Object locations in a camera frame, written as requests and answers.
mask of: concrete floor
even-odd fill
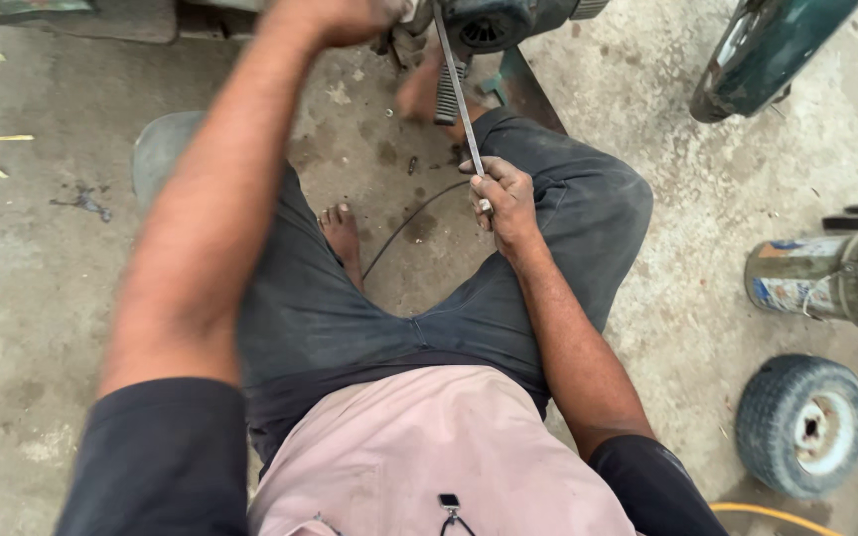
[[[818,235],[821,216],[858,202],[858,12],[795,82],[780,105],[786,117],[701,125],[685,101],[731,9],[726,0],[616,0],[599,19],[523,49],[568,131],[654,189],[651,230],[605,336],[661,440],[709,500],[780,506],[858,534],[858,470],[827,502],[763,491],[736,458],[730,409],[760,363],[782,352],[858,374],[857,328],[763,313],[742,284],[755,243]],[[61,506],[138,226],[132,143],[157,116],[205,108],[237,51],[0,29],[0,134],[36,135],[0,143],[10,174],[0,178],[0,534],[49,532]],[[461,179],[439,133],[386,117],[398,83],[366,50],[329,53],[293,133],[290,156],[311,206],[356,206],[364,260],[422,199]],[[96,188],[110,223],[49,204],[72,200],[78,182]],[[388,250],[369,293],[400,315],[424,310],[491,251],[464,196],[448,194]],[[566,437],[557,415],[548,424]],[[723,521],[742,536],[803,534],[742,514]]]

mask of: metal bucket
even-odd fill
[[[744,279],[758,307],[858,326],[858,233],[763,242]]]

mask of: black cable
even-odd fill
[[[382,257],[383,252],[385,252],[386,248],[389,247],[389,244],[391,244],[393,242],[393,238],[396,238],[396,236],[399,235],[399,231],[402,231],[402,228],[405,227],[407,223],[412,221],[413,218],[416,217],[416,214],[422,212],[423,209],[426,208],[426,205],[428,205],[429,203],[438,199],[438,197],[441,196],[442,194],[445,194],[446,192],[450,192],[450,191],[454,190],[455,188],[459,188],[459,186],[465,186],[468,183],[469,183],[468,180],[463,180],[461,182],[457,182],[456,184],[453,184],[452,186],[449,186],[445,190],[439,192],[438,194],[435,194],[435,196],[433,196],[432,198],[429,198],[428,200],[424,201],[423,204],[420,205],[420,207],[418,209],[413,211],[413,213],[409,214],[409,217],[407,217],[405,221],[403,221],[402,223],[399,224],[399,227],[396,228],[396,231],[393,231],[393,234],[389,236],[389,239],[386,240],[386,243],[382,244],[382,247],[379,248],[379,253],[375,254],[375,258],[373,258],[372,262],[370,262],[370,265],[368,268],[366,268],[366,271],[363,272],[363,279],[366,279],[366,275],[368,275],[370,273],[370,270],[373,269],[373,267],[375,266],[375,262],[379,261],[379,258]]]
[[[438,536],[445,536],[445,530],[447,529],[447,527],[448,527],[449,525],[455,525],[455,524],[456,524],[456,521],[458,521],[459,523],[461,523],[461,524],[462,524],[462,526],[463,526],[463,527],[465,527],[465,529],[469,531],[469,534],[470,534],[471,536],[476,536],[476,533],[475,533],[475,532],[473,532],[473,531],[469,528],[469,525],[466,525],[466,524],[465,524],[465,521],[463,521],[461,517],[456,516],[456,515],[449,516],[448,518],[446,518],[445,523],[443,523],[443,524],[442,524],[442,531],[438,533]]]

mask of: label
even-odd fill
[[[807,295],[809,296],[809,301],[806,303],[808,313],[812,314],[815,311],[832,313],[835,311],[829,292],[829,279],[825,277],[817,281],[755,277],[753,279],[753,292],[765,306],[776,311],[803,314],[803,302]]]
[[[850,237],[819,237],[770,240],[760,249],[757,257],[835,257],[849,239]]]

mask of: dark gray pants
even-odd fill
[[[142,133],[135,155],[142,208],[201,117],[165,116]],[[647,231],[647,183],[613,156],[506,109],[485,114],[473,127],[483,155],[501,156],[533,177],[542,235],[602,331]],[[237,345],[248,425],[266,464],[328,393],[421,366],[494,366],[532,395],[542,416],[549,397],[518,279],[504,257],[494,253],[429,311],[408,319],[390,315],[353,286],[289,164],[274,231],[241,304]]]

